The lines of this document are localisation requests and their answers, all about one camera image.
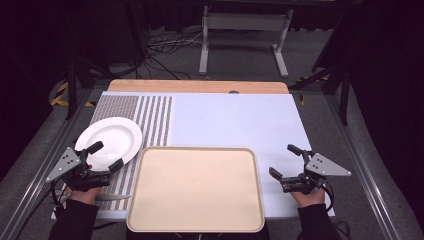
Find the person's right hand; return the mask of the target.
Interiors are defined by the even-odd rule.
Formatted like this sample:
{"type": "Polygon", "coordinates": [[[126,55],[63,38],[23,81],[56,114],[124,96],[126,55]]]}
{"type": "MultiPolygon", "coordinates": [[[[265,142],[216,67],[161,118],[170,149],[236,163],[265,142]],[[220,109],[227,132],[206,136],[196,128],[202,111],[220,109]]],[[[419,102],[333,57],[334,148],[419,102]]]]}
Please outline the person's right hand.
{"type": "Polygon", "coordinates": [[[323,189],[307,195],[300,192],[291,192],[291,196],[295,199],[299,208],[325,203],[325,191],[323,189]]]}

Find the person's left hand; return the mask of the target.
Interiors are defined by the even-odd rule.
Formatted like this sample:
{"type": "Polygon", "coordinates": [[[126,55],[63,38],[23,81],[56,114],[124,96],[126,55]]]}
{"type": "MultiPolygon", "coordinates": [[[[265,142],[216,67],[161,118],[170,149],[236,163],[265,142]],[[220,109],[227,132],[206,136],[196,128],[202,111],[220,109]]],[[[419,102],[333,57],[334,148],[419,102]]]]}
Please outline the person's left hand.
{"type": "Polygon", "coordinates": [[[94,205],[96,202],[96,197],[101,193],[102,188],[91,188],[87,191],[72,191],[70,193],[70,199],[79,201],[85,204],[94,205]]]}

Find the black metal stand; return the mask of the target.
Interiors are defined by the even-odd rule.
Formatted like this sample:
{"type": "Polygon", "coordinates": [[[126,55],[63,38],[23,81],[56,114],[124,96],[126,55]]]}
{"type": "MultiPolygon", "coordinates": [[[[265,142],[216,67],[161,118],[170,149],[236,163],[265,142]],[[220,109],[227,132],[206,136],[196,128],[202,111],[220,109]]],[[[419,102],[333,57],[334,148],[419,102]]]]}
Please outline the black metal stand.
{"type": "Polygon", "coordinates": [[[315,61],[313,75],[301,77],[297,82],[288,87],[289,90],[301,90],[324,77],[327,78],[322,85],[325,95],[333,95],[341,88],[338,114],[342,123],[347,126],[347,107],[350,87],[350,76],[347,63],[347,46],[349,31],[351,30],[349,15],[344,15],[337,23],[333,33],[315,61]]]}
{"type": "Polygon", "coordinates": [[[109,71],[89,10],[90,0],[60,0],[64,12],[63,44],[67,59],[70,119],[77,109],[77,82],[84,89],[95,84],[91,70],[109,71]]]}

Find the white metal stand frame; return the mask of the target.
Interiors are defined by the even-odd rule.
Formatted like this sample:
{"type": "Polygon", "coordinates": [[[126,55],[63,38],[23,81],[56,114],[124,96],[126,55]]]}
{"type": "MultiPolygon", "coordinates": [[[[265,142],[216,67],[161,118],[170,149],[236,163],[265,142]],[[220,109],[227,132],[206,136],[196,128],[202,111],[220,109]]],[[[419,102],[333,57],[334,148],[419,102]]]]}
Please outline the white metal stand frame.
{"type": "Polygon", "coordinates": [[[272,51],[282,78],[289,76],[284,58],[283,45],[292,20],[293,11],[288,10],[282,15],[261,15],[242,13],[214,13],[208,6],[203,8],[202,17],[202,48],[199,62],[199,74],[205,75],[208,69],[210,30],[252,30],[279,32],[279,41],[272,45],[272,51]]]}

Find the beige rectangular tray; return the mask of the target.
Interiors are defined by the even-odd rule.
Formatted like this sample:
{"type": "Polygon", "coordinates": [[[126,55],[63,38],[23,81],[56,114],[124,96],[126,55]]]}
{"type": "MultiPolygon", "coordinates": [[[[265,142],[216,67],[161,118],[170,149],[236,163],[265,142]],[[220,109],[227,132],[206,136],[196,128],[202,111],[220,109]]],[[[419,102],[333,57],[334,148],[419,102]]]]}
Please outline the beige rectangular tray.
{"type": "Polygon", "coordinates": [[[148,147],[143,151],[127,216],[131,231],[255,233],[264,223],[251,150],[148,147]]]}

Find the striped placemat cloth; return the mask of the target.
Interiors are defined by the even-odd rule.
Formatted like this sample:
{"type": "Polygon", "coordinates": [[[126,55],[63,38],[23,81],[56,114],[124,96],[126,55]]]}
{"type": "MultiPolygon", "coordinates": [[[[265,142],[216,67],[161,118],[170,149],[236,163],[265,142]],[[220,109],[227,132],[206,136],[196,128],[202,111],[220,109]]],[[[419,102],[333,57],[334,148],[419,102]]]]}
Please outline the striped placemat cloth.
{"type": "Polygon", "coordinates": [[[303,160],[289,144],[311,148],[294,99],[289,94],[148,93],[174,99],[166,146],[243,147],[256,156],[265,217],[294,218],[296,204],[268,174],[270,166],[285,176],[303,170],[303,160]]]}

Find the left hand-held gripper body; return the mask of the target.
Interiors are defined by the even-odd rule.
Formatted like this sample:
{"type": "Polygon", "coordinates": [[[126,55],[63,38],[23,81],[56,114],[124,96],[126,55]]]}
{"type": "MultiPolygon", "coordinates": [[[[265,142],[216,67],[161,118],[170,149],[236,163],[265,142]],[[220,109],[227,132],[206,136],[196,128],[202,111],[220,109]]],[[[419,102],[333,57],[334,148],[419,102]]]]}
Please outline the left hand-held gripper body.
{"type": "Polygon", "coordinates": [[[89,155],[91,154],[87,152],[87,149],[76,151],[67,148],[47,176],[46,181],[53,182],[61,179],[71,190],[77,191],[109,186],[110,171],[92,171],[87,163],[89,155]]]}

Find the grey metal floor rail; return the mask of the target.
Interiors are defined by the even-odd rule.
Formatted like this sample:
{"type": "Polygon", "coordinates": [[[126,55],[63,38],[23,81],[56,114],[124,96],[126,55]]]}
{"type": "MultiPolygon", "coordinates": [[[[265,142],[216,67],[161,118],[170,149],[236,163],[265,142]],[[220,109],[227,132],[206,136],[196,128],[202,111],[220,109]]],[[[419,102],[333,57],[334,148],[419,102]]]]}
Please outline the grey metal floor rail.
{"type": "Polygon", "coordinates": [[[0,240],[46,240],[53,220],[49,174],[58,157],[88,126],[94,113],[88,101],[101,91],[82,90],[74,115],[55,106],[5,178],[0,181],[0,240]]]}
{"type": "Polygon", "coordinates": [[[339,108],[336,99],[333,96],[326,96],[325,100],[335,119],[339,131],[344,139],[345,144],[351,155],[351,162],[355,168],[358,179],[365,191],[368,202],[374,212],[374,215],[378,221],[380,229],[386,240],[402,240],[395,224],[390,216],[389,210],[385,201],[381,195],[380,189],[378,188],[365,160],[359,154],[357,145],[353,139],[352,133],[347,125],[343,123],[339,116],[339,108]]]}

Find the silver table knife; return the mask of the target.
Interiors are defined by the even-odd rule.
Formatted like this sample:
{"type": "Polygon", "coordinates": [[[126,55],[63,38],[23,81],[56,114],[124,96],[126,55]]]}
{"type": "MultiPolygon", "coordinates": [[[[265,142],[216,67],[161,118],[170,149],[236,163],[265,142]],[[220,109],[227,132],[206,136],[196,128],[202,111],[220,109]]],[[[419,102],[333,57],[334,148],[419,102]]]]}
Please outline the silver table knife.
{"type": "Polygon", "coordinates": [[[108,194],[108,193],[100,193],[96,196],[96,201],[117,201],[122,199],[130,198],[130,195],[119,195],[119,194],[108,194]]]}

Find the white round plate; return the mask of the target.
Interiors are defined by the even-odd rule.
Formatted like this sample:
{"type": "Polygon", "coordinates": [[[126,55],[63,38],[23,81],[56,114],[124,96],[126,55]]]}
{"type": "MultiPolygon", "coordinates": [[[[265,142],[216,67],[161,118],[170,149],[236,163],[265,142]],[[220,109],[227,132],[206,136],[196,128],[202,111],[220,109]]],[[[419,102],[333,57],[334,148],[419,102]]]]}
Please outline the white round plate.
{"type": "Polygon", "coordinates": [[[103,147],[90,154],[87,163],[92,166],[92,171],[106,171],[119,159],[124,164],[130,162],[139,152],[142,140],[142,131],[136,122],[123,117],[110,117],[84,130],[76,141],[75,149],[88,149],[101,141],[103,147]]]}

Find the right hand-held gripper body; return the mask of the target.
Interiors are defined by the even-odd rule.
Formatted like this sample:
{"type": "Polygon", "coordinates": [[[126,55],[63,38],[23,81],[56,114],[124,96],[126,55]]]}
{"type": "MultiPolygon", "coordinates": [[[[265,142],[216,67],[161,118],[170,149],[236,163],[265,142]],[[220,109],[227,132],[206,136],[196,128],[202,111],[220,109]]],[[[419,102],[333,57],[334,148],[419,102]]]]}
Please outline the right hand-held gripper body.
{"type": "Polygon", "coordinates": [[[328,176],[347,177],[352,173],[327,157],[306,150],[293,150],[304,161],[303,172],[297,177],[280,178],[284,193],[300,192],[308,195],[324,187],[328,176]]]}

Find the striped woven placemat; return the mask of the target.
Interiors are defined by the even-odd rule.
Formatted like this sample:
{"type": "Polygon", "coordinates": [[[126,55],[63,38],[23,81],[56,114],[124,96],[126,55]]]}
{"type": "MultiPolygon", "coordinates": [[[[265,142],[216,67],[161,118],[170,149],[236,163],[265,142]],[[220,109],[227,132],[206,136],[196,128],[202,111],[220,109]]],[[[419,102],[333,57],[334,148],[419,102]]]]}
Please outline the striped woven placemat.
{"type": "MultiPolygon", "coordinates": [[[[166,146],[168,144],[173,103],[174,99],[166,95],[104,93],[100,97],[89,126],[102,119],[123,117],[136,122],[143,136],[139,152],[130,162],[124,164],[112,175],[110,185],[103,188],[104,193],[130,196],[133,194],[141,152],[150,146],[166,146]]],[[[100,203],[100,209],[125,211],[129,204],[130,198],[103,201],[100,203]]]]}

